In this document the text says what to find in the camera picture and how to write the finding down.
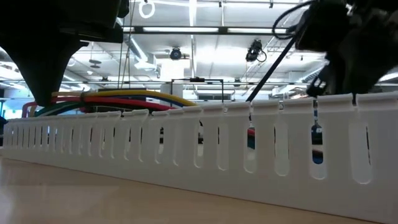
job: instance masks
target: wooden table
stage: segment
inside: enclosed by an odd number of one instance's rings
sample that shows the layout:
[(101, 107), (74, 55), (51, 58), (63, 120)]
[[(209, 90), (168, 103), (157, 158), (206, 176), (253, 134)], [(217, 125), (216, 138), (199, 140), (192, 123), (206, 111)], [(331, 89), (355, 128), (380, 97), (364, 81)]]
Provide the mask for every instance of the wooden table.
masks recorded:
[(368, 223), (1, 159), (0, 223)]

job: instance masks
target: table surface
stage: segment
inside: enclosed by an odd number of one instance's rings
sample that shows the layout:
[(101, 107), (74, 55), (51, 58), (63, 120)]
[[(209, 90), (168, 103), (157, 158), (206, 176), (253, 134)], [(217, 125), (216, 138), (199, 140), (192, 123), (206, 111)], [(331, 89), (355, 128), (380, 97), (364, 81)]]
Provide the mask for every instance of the table surface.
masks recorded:
[(0, 159), (0, 223), (369, 223)]

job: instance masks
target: security camera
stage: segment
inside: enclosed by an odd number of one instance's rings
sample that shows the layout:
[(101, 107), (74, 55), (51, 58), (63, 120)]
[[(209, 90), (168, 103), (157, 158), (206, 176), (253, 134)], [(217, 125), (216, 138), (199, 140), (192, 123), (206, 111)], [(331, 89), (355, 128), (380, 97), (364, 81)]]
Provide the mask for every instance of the security camera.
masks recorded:
[(180, 60), (182, 57), (182, 53), (179, 47), (174, 47), (170, 53), (170, 58), (172, 60)]

